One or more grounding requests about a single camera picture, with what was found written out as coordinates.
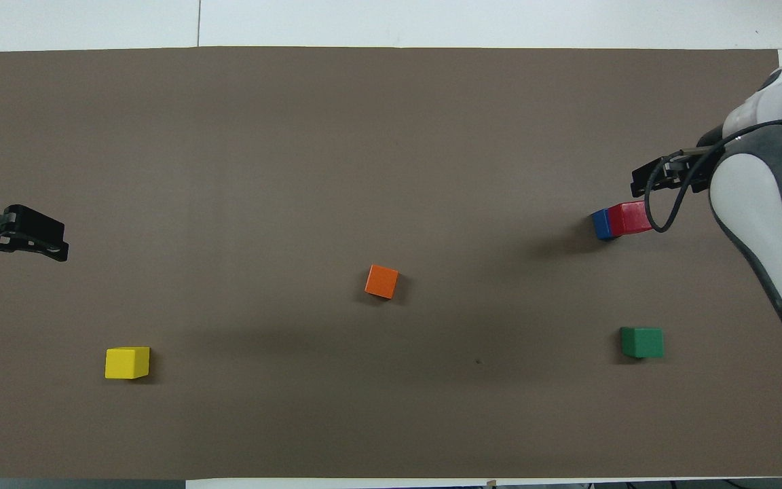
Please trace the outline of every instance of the cable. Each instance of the cable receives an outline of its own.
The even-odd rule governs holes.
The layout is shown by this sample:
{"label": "cable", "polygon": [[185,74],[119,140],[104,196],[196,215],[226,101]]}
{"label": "cable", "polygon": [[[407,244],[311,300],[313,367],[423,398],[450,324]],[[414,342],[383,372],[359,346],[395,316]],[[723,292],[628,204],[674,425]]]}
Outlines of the cable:
{"label": "cable", "polygon": [[736,487],[736,489],[752,489],[752,487],[742,486],[741,484],[736,484],[729,479],[723,479],[723,482],[726,482],[729,486]]}
{"label": "cable", "polygon": [[706,161],[714,158],[717,155],[717,152],[719,152],[726,145],[728,145],[730,142],[733,142],[738,137],[744,136],[745,134],[749,134],[752,131],[761,129],[768,125],[782,125],[782,120],[773,120],[773,121],[768,121],[768,122],[754,124],[745,127],[742,130],[738,130],[730,134],[729,136],[720,139],[720,141],[717,142],[716,145],[711,146],[711,149],[709,149],[707,153],[702,155],[696,161],[696,163],[693,164],[692,167],[690,167],[690,170],[687,171],[684,182],[680,185],[679,191],[677,191],[677,197],[674,199],[674,204],[671,205],[671,211],[668,214],[668,219],[665,220],[664,225],[658,225],[654,220],[654,214],[651,213],[651,191],[652,189],[654,189],[654,183],[656,183],[657,174],[660,173],[660,170],[662,169],[660,165],[655,166],[654,170],[651,171],[651,176],[648,177],[648,183],[645,185],[645,214],[646,216],[648,216],[648,223],[650,223],[651,227],[654,228],[654,231],[666,232],[668,231],[668,228],[671,227],[671,224],[674,222],[674,219],[677,217],[677,211],[680,210],[680,203],[682,203],[684,200],[684,194],[686,194],[686,189],[690,186],[690,182],[692,181],[693,175],[696,174],[696,171],[698,171],[699,168],[701,168],[701,166],[704,165]]}

